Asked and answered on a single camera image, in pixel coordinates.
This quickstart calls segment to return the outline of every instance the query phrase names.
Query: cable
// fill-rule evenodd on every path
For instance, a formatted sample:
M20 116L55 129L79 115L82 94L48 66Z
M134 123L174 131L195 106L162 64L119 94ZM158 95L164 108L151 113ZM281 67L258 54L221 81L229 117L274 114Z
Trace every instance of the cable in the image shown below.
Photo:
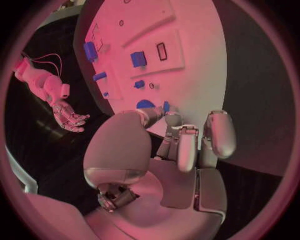
M61 56L58 55L57 53L49 53L49 54L46 54L46 55L44 55L44 56L35 57L35 58L31 58L31 57L28 56L24 51L22 52L22 54L23 54L25 57L29 58L31 61L35 62L35 63L47 63L47 64L52 64L52 65L54 65L55 68L56 68L56 71L57 71L57 76L61 77L61 75L62 75L62 69L63 69L63 63L62 63ZM57 57L59 58L59 62L60 62L60 71L58 70L57 65L56 65L55 63L51 62L51 61L36 61L36 60L38 60L38 59L43 59L43 58L46 58L46 57L52 56L52 55L57 56Z

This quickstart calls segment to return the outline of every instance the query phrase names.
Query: blue object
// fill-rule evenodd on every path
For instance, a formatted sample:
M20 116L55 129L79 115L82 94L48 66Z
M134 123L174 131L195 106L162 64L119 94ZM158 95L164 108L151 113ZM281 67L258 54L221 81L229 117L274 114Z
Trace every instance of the blue object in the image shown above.
M145 86L145 82L144 82L144 80L140 80L140 81L136 81L135 83L134 83L134 88L137 88L137 89L140 89L140 88L142 88L142 87L144 87Z
M163 110L164 110L165 113L170 111L170 104L169 104L168 101L164 101Z
M103 79L103 78L106 78L107 77L107 74L106 72L101 72L101 73L98 73L98 74L95 74L94 76L92 76L92 79L94 81L98 81L99 79Z
M94 60L96 58L98 58L98 54L96 52L95 45L92 41L88 41L85 44L83 44L83 48L84 48L87 60L89 60L91 63L94 62Z
M155 105L149 100L141 100L136 104L137 109L155 108Z
M134 68L147 65L147 61L146 61L145 54L143 51L136 51L136 52L130 54L130 56L131 56L131 60L132 60Z

